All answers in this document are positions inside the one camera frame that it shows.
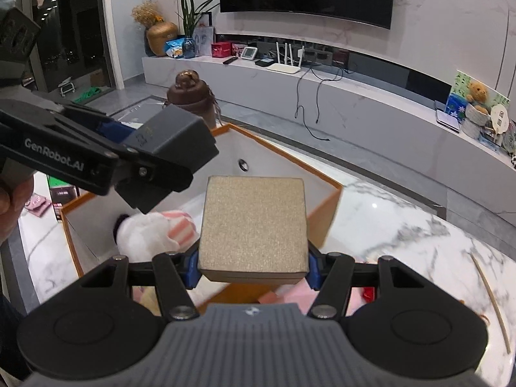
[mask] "beige sponge block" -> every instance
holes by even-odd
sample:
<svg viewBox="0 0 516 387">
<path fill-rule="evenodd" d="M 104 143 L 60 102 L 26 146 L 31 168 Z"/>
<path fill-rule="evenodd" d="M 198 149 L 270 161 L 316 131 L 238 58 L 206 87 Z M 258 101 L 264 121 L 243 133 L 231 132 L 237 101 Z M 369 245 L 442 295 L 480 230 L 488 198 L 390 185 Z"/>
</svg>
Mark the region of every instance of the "beige sponge block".
<svg viewBox="0 0 516 387">
<path fill-rule="evenodd" d="M 293 283 L 308 272 L 302 179 L 212 176 L 199 269 L 212 281 Z"/>
</svg>

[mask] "blue clip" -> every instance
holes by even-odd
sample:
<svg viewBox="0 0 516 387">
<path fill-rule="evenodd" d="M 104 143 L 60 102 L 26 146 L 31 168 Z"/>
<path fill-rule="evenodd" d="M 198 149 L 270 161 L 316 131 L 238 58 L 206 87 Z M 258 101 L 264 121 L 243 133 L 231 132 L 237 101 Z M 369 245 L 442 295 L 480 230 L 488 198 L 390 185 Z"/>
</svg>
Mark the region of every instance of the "blue clip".
<svg viewBox="0 0 516 387">
<path fill-rule="evenodd" d="M 97 133 L 117 144 L 121 144 L 133 131 L 133 128 L 118 121 L 104 122 L 97 129 Z"/>
<path fill-rule="evenodd" d="M 190 256 L 190 261 L 187 264 L 188 272 L 183 279 L 183 284 L 186 289 L 193 289 L 199 283 L 202 275 L 197 268 L 198 261 L 199 251 L 197 250 L 192 256 Z"/>
<path fill-rule="evenodd" d="M 311 289 L 315 289 L 316 291 L 319 291 L 321 287 L 323 286 L 323 278 L 321 277 L 321 274 L 319 273 L 319 267 L 317 265 L 317 258 L 309 253 L 308 255 L 308 274 L 304 277 L 306 281 L 308 282 L 308 285 Z"/>
</svg>

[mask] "small stool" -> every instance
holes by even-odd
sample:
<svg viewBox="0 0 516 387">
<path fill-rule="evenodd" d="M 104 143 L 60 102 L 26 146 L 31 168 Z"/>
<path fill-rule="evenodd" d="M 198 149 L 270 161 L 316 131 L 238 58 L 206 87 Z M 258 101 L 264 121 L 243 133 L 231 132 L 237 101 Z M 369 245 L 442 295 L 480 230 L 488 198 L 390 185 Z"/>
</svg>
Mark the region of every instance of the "small stool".
<svg viewBox="0 0 516 387">
<path fill-rule="evenodd" d="M 68 77 L 57 87 L 59 89 L 59 93 L 61 94 L 61 97 L 64 97 L 65 94 L 67 94 L 69 92 L 75 93 L 75 86 L 72 82 L 72 77 Z"/>
</svg>

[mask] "person's arm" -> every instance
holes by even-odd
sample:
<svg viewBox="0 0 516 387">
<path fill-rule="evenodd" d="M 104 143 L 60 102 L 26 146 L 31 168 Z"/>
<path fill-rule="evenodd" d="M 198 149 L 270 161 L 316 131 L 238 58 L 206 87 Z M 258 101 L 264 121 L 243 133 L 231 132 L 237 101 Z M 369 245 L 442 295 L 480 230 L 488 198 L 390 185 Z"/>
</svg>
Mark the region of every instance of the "person's arm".
<svg viewBox="0 0 516 387">
<path fill-rule="evenodd" d="M 15 228 L 23 206 L 33 190 L 32 177 L 15 188 L 11 195 L 0 188 L 0 244 Z M 5 296 L 0 294 L 0 367 L 19 380 L 24 380 L 30 375 L 16 342 L 16 332 L 22 318 Z"/>
<path fill-rule="evenodd" d="M 0 185 L 0 244 L 15 228 L 25 202 L 34 191 L 34 179 L 31 177 L 12 191 L 12 195 Z"/>
</svg>

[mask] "human hand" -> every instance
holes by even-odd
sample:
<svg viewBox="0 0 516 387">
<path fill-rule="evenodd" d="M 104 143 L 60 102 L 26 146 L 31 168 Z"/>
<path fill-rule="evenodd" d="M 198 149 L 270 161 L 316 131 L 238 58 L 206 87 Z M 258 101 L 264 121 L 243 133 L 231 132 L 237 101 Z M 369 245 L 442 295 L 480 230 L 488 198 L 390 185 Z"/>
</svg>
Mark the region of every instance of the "human hand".
<svg viewBox="0 0 516 387">
<path fill-rule="evenodd" d="M 3 243 L 15 228 L 25 202 L 33 191 L 33 177 L 16 187 L 12 192 L 12 197 L 0 188 L 0 243 Z"/>
</svg>

